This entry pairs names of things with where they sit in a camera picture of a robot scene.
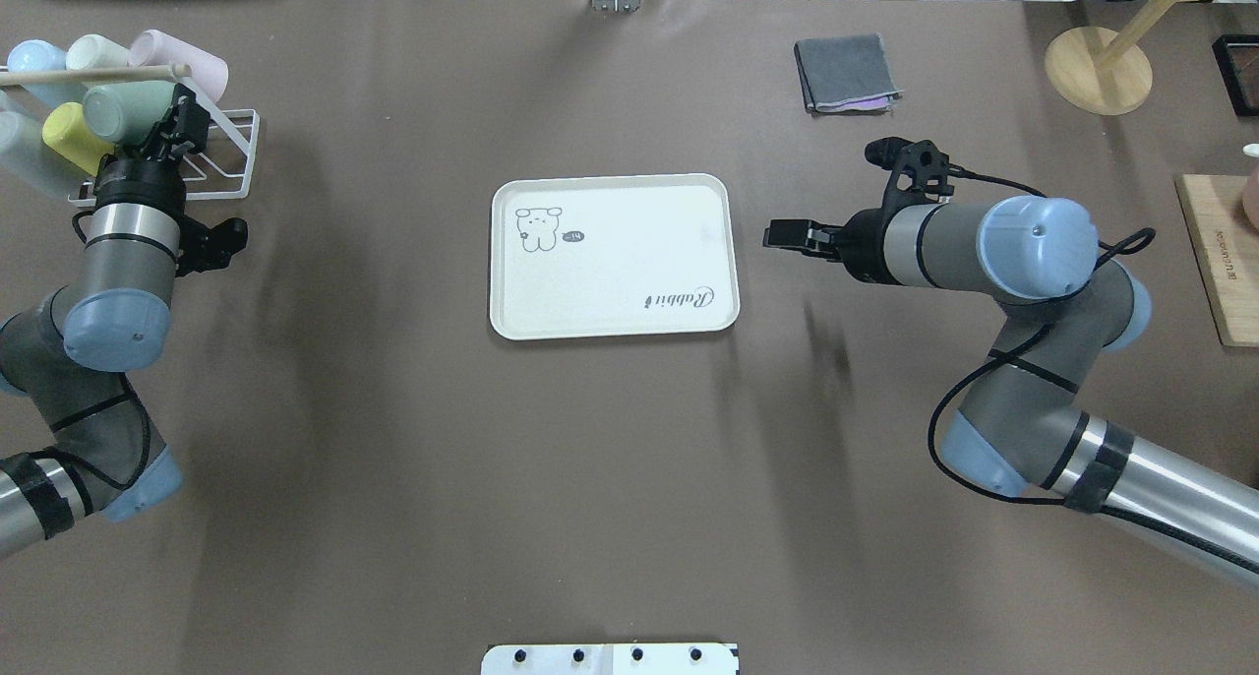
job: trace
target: white tray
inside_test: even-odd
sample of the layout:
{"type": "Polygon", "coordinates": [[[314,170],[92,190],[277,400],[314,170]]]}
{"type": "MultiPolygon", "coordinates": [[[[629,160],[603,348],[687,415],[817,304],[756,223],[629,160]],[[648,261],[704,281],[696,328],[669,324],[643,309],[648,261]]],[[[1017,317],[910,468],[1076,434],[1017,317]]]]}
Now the white tray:
{"type": "Polygon", "coordinates": [[[719,331],[739,316],[709,174],[512,181],[494,195],[490,324],[522,341],[719,331]]]}

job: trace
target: white plate with holes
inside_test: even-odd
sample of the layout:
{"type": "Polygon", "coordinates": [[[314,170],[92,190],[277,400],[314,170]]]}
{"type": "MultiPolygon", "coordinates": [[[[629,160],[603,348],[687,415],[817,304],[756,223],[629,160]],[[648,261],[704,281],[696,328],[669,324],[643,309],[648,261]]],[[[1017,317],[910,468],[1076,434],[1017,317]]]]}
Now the white plate with holes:
{"type": "Polygon", "coordinates": [[[734,644],[494,646],[481,675],[738,675],[734,644]]]}
{"type": "Polygon", "coordinates": [[[709,174],[512,181],[491,205],[490,324],[514,341],[719,331],[739,316],[709,174]]]}

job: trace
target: folded gray cloth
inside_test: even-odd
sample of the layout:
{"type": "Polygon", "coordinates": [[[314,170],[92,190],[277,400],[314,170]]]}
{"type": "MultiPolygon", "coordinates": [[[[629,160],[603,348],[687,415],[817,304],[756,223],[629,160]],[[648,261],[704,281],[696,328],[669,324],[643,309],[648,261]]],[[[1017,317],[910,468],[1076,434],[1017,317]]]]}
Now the folded gray cloth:
{"type": "Polygon", "coordinates": [[[805,39],[796,43],[796,65],[805,110],[813,113],[885,111],[900,93],[878,34],[805,39]]]}

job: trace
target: black picture frame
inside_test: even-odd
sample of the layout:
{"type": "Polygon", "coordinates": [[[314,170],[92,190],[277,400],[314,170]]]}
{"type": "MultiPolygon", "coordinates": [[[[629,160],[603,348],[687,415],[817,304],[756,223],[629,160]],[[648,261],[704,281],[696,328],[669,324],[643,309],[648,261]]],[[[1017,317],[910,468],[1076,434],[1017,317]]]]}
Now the black picture frame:
{"type": "Polygon", "coordinates": [[[1219,64],[1220,76],[1224,78],[1224,88],[1229,92],[1229,101],[1233,102],[1233,112],[1236,116],[1259,116],[1259,79],[1250,83],[1248,88],[1248,84],[1241,79],[1236,62],[1233,59],[1231,48],[1250,48],[1255,55],[1259,55],[1259,35],[1220,35],[1211,44],[1215,63],[1219,64]]]}

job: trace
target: cup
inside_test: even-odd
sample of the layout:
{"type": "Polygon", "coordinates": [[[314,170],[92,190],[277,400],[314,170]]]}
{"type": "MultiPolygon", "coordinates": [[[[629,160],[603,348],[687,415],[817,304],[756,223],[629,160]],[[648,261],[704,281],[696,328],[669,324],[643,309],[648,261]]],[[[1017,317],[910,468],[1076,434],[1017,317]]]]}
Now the cup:
{"type": "Polygon", "coordinates": [[[18,115],[30,116],[30,111],[14,97],[9,97],[9,92],[4,92],[3,88],[0,88],[0,111],[16,111],[18,115]]]}
{"type": "Polygon", "coordinates": [[[1241,154],[1256,159],[1255,167],[1246,176],[1245,186],[1241,188],[1241,212],[1250,218],[1250,224],[1259,228],[1259,142],[1241,147],[1241,154]]]}
{"type": "Polygon", "coordinates": [[[113,154],[113,145],[102,141],[83,120],[83,106],[68,101],[58,106],[44,120],[44,142],[50,150],[65,156],[71,164],[78,165],[88,176],[96,176],[101,167],[101,156],[113,154]]]}
{"type": "Polygon", "coordinates": [[[83,181],[74,164],[44,146],[39,122],[16,111],[0,111],[0,165],[58,200],[65,200],[83,181]]]}
{"type": "Polygon", "coordinates": [[[219,101],[228,87],[228,64],[220,57],[210,55],[195,44],[181,42],[161,30],[145,30],[131,43],[127,65],[179,65],[193,68],[193,82],[210,101],[219,101]]]}
{"type": "MultiPolygon", "coordinates": [[[[10,73],[43,73],[47,69],[65,69],[65,52],[49,42],[23,42],[9,52],[10,73]]],[[[23,84],[35,99],[49,107],[68,101],[82,101],[87,88],[81,83],[23,84]]]]}
{"type": "Polygon", "coordinates": [[[97,69],[97,67],[126,67],[131,53],[104,35],[86,34],[71,44],[65,52],[67,69],[97,69]]]}
{"type": "Polygon", "coordinates": [[[166,116],[174,96],[175,83],[161,79],[97,84],[83,97],[83,120],[104,141],[137,145],[166,116]]]}

